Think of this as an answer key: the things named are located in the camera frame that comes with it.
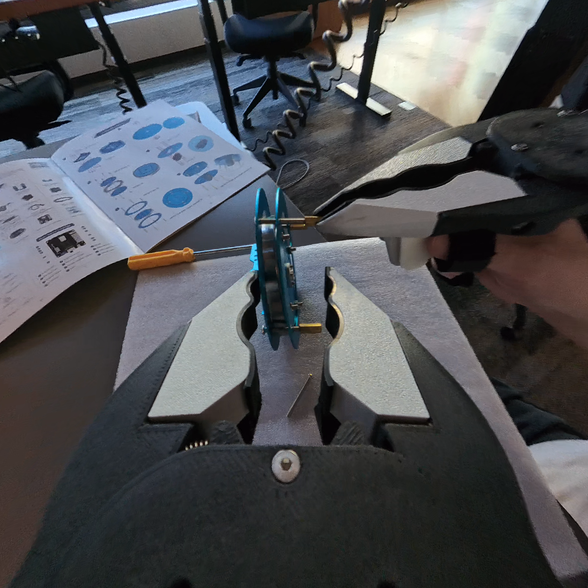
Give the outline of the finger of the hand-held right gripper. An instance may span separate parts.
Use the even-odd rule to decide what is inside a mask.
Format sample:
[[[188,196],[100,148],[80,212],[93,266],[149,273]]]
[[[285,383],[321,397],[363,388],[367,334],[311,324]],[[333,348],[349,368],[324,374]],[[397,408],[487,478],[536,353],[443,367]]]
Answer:
[[[484,167],[476,145],[487,139],[488,124],[470,124],[430,135],[398,152],[314,211],[328,217],[357,199],[378,199],[396,190],[429,189]]]
[[[441,213],[525,195],[510,178],[473,171],[439,187],[358,198],[342,210],[324,215],[318,229],[328,235],[380,238],[393,265],[413,270],[429,259],[424,241],[433,234]]]

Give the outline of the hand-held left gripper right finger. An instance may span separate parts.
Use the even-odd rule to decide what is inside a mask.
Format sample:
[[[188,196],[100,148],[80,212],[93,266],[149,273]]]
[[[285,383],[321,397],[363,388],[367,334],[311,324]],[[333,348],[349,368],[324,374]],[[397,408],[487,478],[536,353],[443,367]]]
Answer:
[[[383,424],[430,424],[393,321],[338,270],[325,269],[327,332],[316,418],[320,434],[345,422],[364,435]]]

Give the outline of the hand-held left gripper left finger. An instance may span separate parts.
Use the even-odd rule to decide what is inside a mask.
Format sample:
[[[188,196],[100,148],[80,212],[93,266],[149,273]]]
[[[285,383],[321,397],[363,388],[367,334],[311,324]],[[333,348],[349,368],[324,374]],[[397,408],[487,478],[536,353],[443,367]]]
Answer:
[[[152,422],[195,424],[209,435],[228,421],[253,435],[261,412],[255,350],[258,274],[246,273],[195,315],[148,413]]]

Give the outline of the blue round metal base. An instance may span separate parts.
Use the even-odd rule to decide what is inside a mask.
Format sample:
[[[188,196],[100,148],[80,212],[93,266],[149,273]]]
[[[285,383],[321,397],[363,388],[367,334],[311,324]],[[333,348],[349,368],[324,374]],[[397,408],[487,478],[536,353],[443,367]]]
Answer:
[[[271,212],[265,191],[260,188],[256,194],[254,216],[256,264],[261,304],[264,319],[264,331],[272,349],[279,348],[281,339],[288,337],[294,349],[298,349],[300,335],[293,337],[288,334],[282,314],[282,299],[277,281],[277,261],[275,254],[275,224],[255,224],[259,217],[288,217],[286,198],[281,188],[275,195],[275,211]]]

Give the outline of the blue disc with bearing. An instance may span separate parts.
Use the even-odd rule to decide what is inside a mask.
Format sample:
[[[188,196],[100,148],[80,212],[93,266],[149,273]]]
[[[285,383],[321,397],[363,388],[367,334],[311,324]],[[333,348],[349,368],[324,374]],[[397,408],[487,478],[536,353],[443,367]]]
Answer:
[[[277,261],[277,281],[282,299],[282,314],[288,334],[293,337],[299,329],[302,302],[298,296],[298,285],[294,253],[296,247],[291,238],[290,224],[275,224],[275,254]]]

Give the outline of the dark grey desk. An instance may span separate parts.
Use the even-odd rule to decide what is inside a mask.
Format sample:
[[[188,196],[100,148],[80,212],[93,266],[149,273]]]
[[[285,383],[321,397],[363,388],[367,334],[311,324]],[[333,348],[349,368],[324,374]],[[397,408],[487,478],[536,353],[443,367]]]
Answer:
[[[248,267],[245,256],[140,273],[117,262],[1,343],[1,587],[26,561],[71,454],[113,390]]]

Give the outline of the silver screw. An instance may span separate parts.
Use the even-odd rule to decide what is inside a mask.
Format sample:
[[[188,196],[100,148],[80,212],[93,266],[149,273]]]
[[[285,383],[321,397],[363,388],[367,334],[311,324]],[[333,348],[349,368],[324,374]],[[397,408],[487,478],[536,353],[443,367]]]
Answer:
[[[298,391],[298,394],[296,395],[296,398],[294,399],[294,401],[290,405],[290,408],[288,409],[288,412],[286,414],[287,418],[291,418],[293,416],[293,413],[294,413],[296,407],[298,406],[300,400],[302,399],[302,396],[303,396],[304,392],[306,391],[306,389],[309,386],[309,384],[312,381],[312,379],[313,379],[313,374],[312,373],[309,373],[308,376],[307,376],[307,378],[304,381],[304,384],[302,385],[302,387]]]

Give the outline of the white foam sheet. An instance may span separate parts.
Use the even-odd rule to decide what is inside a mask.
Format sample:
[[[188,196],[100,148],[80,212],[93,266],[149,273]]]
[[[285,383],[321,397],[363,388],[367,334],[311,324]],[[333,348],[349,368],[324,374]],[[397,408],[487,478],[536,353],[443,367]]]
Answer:
[[[498,438],[523,493],[540,553],[555,576],[566,580],[587,571],[586,555],[429,271],[391,265],[385,244],[375,238],[302,246],[294,255],[303,320],[324,321],[325,268],[331,266],[401,322],[464,388]],[[243,255],[139,272],[115,386],[250,267]],[[255,445],[319,445],[313,407],[329,340],[324,330],[301,337],[298,350],[287,342],[273,351],[260,333],[252,337],[262,394]]]

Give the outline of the black office chair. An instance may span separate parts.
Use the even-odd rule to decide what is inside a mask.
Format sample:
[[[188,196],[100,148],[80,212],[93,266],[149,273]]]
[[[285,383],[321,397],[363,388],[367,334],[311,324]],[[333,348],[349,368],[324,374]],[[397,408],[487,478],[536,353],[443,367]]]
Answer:
[[[27,20],[29,25],[12,18],[1,29],[1,142],[14,140],[32,149],[43,145],[41,132],[63,125],[58,118],[74,94],[60,59],[100,45],[78,7]]]
[[[233,8],[233,14],[224,22],[224,41],[239,54],[238,66],[248,60],[264,60],[267,64],[264,76],[233,88],[231,99],[234,105],[239,104],[239,92],[259,89],[243,113],[245,129],[252,128],[249,115],[269,93],[274,100],[283,95],[292,106],[298,107],[289,87],[315,87],[311,81],[280,72],[277,63],[283,58],[304,59],[301,50],[313,40],[318,16],[318,3],[305,11],[277,18],[247,19]]]

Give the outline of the printed instruction booklet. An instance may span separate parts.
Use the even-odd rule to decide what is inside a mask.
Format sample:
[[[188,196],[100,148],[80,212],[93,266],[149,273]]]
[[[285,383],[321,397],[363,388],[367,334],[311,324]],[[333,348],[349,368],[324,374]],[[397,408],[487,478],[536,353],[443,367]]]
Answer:
[[[158,100],[1,164],[1,340],[86,276],[145,254],[269,172],[201,102]]]

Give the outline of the orange handled screwdriver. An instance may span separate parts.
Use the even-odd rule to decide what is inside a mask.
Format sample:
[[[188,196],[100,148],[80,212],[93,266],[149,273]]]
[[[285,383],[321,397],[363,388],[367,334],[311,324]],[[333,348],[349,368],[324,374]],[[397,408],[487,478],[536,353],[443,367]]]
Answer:
[[[141,271],[179,265],[181,263],[193,263],[200,259],[209,259],[216,255],[227,256],[229,254],[251,252],[253,247],[253,244],[247,244],[241,246],[207,249],[203,251],[194,251],[189,247],[185,247],[183,249],[170,249],[166,251],[131,256],[128,258],[127,265],[130,270]]]

